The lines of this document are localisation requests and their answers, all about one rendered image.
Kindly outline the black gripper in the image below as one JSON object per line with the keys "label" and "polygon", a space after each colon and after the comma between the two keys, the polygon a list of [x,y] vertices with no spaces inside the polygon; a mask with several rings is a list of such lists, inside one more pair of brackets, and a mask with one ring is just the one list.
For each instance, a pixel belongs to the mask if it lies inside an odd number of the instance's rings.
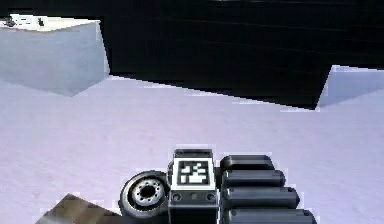
{"label": "black gripper", "polygon": [[165,172],[143,171],[130,178],[118,201],[127,224],[168,224],[169,191]]}

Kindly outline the brown wooden furniture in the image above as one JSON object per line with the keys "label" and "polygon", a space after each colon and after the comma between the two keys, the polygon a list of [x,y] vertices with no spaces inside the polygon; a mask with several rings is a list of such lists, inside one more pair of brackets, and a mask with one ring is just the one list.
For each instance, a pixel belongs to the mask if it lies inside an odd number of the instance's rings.
{"label": "brown wooden furniture", "polygon": [[124,218],[99,205],[68,193],[35,224],[124,224]]}

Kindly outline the white block cabinet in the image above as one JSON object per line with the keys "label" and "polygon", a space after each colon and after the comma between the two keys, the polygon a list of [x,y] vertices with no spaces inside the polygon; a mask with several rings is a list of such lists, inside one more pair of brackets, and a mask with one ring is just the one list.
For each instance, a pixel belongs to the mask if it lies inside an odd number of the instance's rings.
{"label": "white block cabinet", "polygon": [[[12,14],[0,19],[0,80],[64,96],[109,76],[100,22]],[[38,25],[42,18],[44,26]]]}

